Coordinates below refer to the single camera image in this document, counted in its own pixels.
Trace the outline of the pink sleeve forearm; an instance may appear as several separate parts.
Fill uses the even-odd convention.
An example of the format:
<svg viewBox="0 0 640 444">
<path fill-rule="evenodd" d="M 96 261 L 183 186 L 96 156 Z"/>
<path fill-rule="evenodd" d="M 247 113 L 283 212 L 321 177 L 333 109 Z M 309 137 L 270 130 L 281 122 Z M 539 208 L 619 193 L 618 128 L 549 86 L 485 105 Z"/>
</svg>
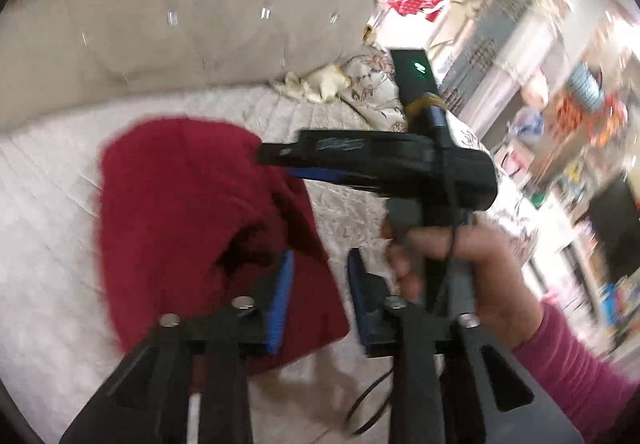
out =
<svg viewBox="0 0 640 444">
<path fill-rule="evenodd" d="M 639 442 L 639 385 L 594 357 L 563 314 L 545 303 L 536 334 L 514 356 L 587 443 Z"/>
</svg>

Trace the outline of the person's right hand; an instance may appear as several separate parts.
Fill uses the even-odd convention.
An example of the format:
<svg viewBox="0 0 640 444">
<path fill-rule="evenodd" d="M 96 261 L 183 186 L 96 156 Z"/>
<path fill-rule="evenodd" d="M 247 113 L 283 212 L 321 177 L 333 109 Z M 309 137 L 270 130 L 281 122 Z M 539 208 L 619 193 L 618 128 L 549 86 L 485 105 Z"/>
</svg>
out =
<svg viewBox="0 0 640 444">
<path fill-rule="evenodd" d="M 474 271 L 476 312 L 504 346 L 514 349 L 532 338 L 544 319 L 544 309 L 522 277 L 509 239 L 486 224 L 419 227 L 407 239 L 422 258 L 442 260 L 454 248 L 454 257 Z"/>
</svg>

